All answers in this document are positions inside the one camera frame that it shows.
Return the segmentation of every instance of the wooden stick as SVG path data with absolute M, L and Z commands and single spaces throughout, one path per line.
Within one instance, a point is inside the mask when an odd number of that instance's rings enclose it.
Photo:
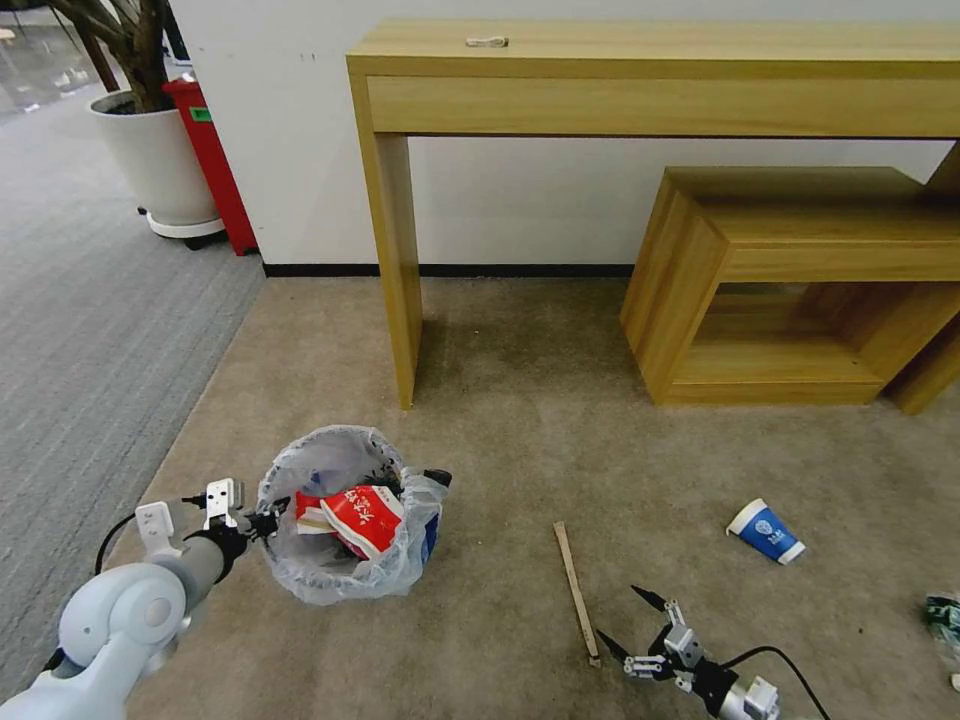
M 583 593 L 580 592 L 580 581 L 577 580 L 577 571 L 573 568 L 573 555 L 570 554 L 570 543 L 567 541 L 567 527 L 562 521 L 556 522 L 553 524 L 553 531 L 557 534 L 557 542 L 560 543 L 560 554 L 563 556 L 563 566 L 567 571 L 567 581 L 570 583 L 573 604 L 577 608 L 577 618 L 580 620 L 583 639 L 587 643 L 590 664 L 593 667 L 600 667 L 597 639 L 593 636 L 593 627 L 591 627 L 590 618 L 587 616 L 587 606 L 583 602 Z

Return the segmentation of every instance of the table drawer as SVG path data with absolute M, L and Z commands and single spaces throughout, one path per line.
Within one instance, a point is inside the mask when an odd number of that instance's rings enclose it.
M 957 137 L 960 80 L 367 78 L 375 132 Z

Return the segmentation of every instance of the open cube shelf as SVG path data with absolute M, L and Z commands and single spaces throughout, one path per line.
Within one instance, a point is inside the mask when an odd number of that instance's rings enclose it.
M 892 168 L 668 168 L 621 322 L 658 404 L 864 403 L 957 281 L 960 211 Z

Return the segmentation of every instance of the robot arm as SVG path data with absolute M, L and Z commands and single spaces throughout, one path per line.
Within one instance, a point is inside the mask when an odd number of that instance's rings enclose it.
M 184 540 L 179 504 L 138 507 L 143 561 L 97 575 L 70 598 L 60 618 L 60 663 L 0 706 L 0 720 L 123 720 L 137 681 L 173 654 L 197 608 L 249 543 L 276 534 L 288 502 L 241 514 L 243 485 L 212 482 L 198 496 L 203 529 Z
M 740 676 L 706 657 L 700 640 L 687 626 L 675 600 L 631 586 L 654 609 L 667 615 L 668 623 L 657 635 L 647 655 L 630 655 L 608 635 L 598 632 L 613 656 L 623 663 L 630 677 L 673 680 L 685 693 L 699 696 L 707 713 L 720 720 L 777 720 L 780 699 L 777 688 L 759 675 L 749 688 L 738 684 Z

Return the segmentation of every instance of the white wall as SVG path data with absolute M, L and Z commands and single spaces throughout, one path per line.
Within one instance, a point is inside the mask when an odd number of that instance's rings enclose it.
M 960 19 L 956 0 L 171 4 L 267 263 L 376 260 L 344 53 L 383 17 Z M 936 142 L 417 139 L 420 260 L 629 263 L 665 164 L 892 164 L 925 180 L 945 150 Z

